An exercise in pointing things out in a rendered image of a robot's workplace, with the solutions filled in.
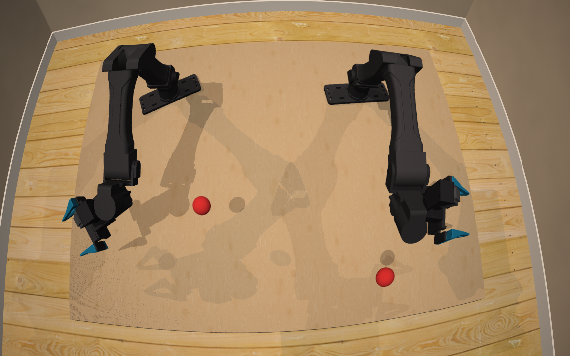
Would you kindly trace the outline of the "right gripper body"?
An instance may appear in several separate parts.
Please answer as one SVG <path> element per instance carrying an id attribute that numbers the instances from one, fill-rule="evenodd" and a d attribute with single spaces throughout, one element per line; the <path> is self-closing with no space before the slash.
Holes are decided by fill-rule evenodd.
<path id="1" fill-rule="evenodd" d="M 78 205 L 81 205 L 82 201 L 85 201 L 86 198 L 84 196 L 78 196 L 75 197 L 75 200 L 77 202 Z M 98 231 L 96 232 L 93 225 L 88 225 L 85 227 L 86 232 L 88 233 L 90 239 L 93 242 L 94 247 L 96 248 L 97 252 L 100 252 L 101 250 L 105 250 L 106 246 L 104 244 L 104 241 L 100 241 L 102 239 L 108 239 L 111 234 L 109 233 L 108 228 L 106 227 L 103 231 Z M 100 241 L 100 242 L 98 242 Z"/>

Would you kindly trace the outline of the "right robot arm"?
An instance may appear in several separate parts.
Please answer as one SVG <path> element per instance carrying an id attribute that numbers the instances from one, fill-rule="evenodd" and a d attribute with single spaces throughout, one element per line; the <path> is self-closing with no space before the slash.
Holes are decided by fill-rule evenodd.
<path id="1" fill-rule="evenodd" d="M 103 231 L 116 221 L 113 217 L 120 216 L 133 205 L 131 191 L 125 186 L 138 185 L 141 174 L 132 129 L 133 95 L 138 75 L 145 79 L 147 87 L 157 89 L 140 97 L 144 115 L 201 90 L 196 74 L 179 80 L 179 72 L 172 65 L 162 64 L 155 56 L 154 43 L 132 44 L 118 46 L 104 60 L 102 71 L 108 72 L 109 80 L 109 120 L 103 184 L 98 184 L 97 196 L 75 208 L 73 220 L 77 227 L 92 224 L 96 232 Z"/>

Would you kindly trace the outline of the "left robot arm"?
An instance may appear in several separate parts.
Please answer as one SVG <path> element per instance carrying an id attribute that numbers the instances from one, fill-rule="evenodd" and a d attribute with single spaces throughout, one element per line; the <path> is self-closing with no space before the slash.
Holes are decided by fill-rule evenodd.
<path id="1" fill-rule="evenodd" d="M 390 99 L 391 140 L 386 187 L 393 193 L 389 196 L 390 213 L 402 240 L 408 244 L 425 237 L 426 222 L 443 220 L 443 208 L 457 206 L 461 201 L 461 192 L 452 181 L 439 180 L 429 186 L 430 166 L 423 152 L 415 102 L 415 75 L 422 68 L 422 60 L 416 56 L 370 50 L 367 63 L 354 64 L 347 71 L 349 83 L 324 86 L 328 104 Z M 385 80 L 388 92 L 381 83 Z"/>

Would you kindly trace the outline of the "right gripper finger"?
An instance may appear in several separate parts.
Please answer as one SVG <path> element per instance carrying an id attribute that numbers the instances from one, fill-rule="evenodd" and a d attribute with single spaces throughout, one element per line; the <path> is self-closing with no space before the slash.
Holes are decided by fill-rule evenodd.
<path id="1" fill-rule="evenodd" d="M 66 208 L 66 213 L 62 219 L 62 222 L 68 220 L 71 216 L 73 216 L 73 214 L 76 211 L 75 208 L 77 208 L 77 207 L 78 207 L 78 204 L 77 204 L 75 198 L 71 198 L 68 202 L 68 206 Z"/>
<path id="2" fill-rule="evenodd" d="M 104 243 L 105 243 L 106 249 L 108 249 L 108 245 L 106 244 L 105 241 L 104 241 Z M 106 250 L 106 249 L 105 249 L 105 250 Z M 83 255 L 85 255 L 85 254 L 87 254 L 87 253 L 96 253 L 96 252 L 97 252 L 97 250 L 96 250 L 96 248 L 94 247 L 94 245 L 91 245 L 91 246 L 89 246 L 87 249 L 85 249 L 85 251 L 82 252 L 82 253 L 80 254 L 80 256 L 83 256 Z"/>

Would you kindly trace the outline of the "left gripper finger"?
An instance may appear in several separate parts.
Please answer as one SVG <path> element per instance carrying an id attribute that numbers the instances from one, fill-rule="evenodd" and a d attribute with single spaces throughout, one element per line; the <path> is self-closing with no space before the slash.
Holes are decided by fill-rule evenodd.
<path id="1" fill-rule="evenodd" d="M 453 237 L 454 237 L 454 238 L 457 238 L 457 237 L 465 237 L 465 236 L 469 236 L 469 233 L 463 232 L 463 231 L 459 231 L 459 230 L 456 230 L 456 229 L 453 229 L 453 228 L 452 228 L 451 230 L 449 230 L 449 231 L 446 232 L 446 241 L 449 241 L 449 240 L 453 239 Z M 445 243 L 446 241 L 444 241 L 444 242 L 442 242 L 442 243 Z M 439 243 L 439 245 L 442 244 L 442 243 Z"/>
<path id="2" fill-rule="evenodd" d="M 469 192 L 465 190 L 465 188 L 463 188 L 461 186 L 461 184 L 459 184 L 459 182 L 456 180 L 456 178 L 454 176 L 452 176 L 452 182 L 456 185 L 457 189 L 459 191 L 461 191 L 461 196 L 468 196 Z"/>

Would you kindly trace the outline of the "red sphere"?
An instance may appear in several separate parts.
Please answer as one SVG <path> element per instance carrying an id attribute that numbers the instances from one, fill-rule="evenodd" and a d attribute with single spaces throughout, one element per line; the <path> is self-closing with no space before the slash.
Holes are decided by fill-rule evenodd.
<path id="1" fill-rule="evenodd" d="M 376 274 L 376 282 L 378 286 L 387 287 L 394 281 L 394 272 L 392 269 L 385 267 L 380 269 Z"/>
<path id="2" fill-rule="evenodd" d="M 199 214 L 200 216 L 204 216 L 206 215 L 211 208 L 211 203 L 208 200 L 208 198 L 204 197 L 204 196 L 199 196 L 196 197 L 196 199 L 193 201 L 193 210 Z"/>

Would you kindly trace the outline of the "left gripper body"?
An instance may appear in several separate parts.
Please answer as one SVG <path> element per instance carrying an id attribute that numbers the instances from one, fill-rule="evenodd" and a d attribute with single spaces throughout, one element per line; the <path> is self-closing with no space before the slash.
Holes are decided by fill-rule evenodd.
<path id="1" fill-rule="evenodd" d="M 443 180 L 452 181 L 452 176 L 448 175 Z M 446 229 L 445 215 L 446 215 L 446 208 L 443 208 L 443 220 L 437 223 L 429 223 L 428 234 L 434 236 L 435 245 L 438 245 L 439 243 L 446 241 L 446 231 L 441 232 Z"/>

